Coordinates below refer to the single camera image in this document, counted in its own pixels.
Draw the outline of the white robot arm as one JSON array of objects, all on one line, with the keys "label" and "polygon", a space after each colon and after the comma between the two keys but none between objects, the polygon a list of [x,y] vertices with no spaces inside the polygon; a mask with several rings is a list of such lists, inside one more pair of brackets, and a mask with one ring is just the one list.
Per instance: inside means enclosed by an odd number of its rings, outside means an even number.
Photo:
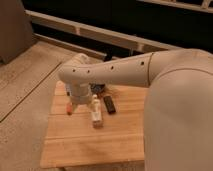
[{"label": "white robot arm", "polygon": [[146,87],[145,171],[213,171],[213,54],[176,49],[91,64],[77,54],[59,69],[76,105],[89,85]]}]

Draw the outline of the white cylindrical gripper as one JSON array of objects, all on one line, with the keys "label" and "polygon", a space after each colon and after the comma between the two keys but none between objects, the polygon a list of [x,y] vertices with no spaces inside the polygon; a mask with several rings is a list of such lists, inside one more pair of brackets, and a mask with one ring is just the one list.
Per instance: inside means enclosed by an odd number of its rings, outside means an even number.
[{"label": "white cylindrical gripper", "polygon": [[66,84],[65,88],[70,97],[72,112],[79,105],[89,105],[91,103],[92,92],[89,84]]}]

